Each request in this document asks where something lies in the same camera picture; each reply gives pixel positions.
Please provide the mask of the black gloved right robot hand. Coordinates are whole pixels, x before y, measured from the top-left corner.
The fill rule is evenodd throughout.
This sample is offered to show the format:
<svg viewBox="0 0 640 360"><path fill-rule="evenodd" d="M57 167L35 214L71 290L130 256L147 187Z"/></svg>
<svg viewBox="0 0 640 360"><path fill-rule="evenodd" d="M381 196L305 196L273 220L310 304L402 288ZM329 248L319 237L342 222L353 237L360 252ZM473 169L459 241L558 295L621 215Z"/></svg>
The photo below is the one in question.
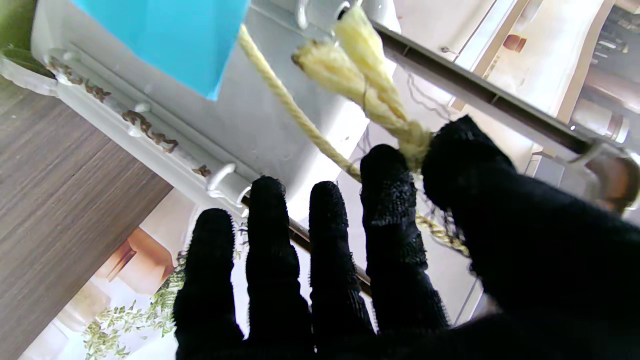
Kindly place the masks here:
<svg viewBox="0 0 640 360"><path fill-rule="evenodd" d="M178 360L637 360L639 228L518 173L470 116L444 125L422 165L426 196L461 232L499 311L450 327L415 221L416 188L392 146L361 160L374 330L331 181L310 193L311 304L300 292L285 192L253 182L246 258L250 333L236 322L234 226L204 210L174 301Z"/></svg>

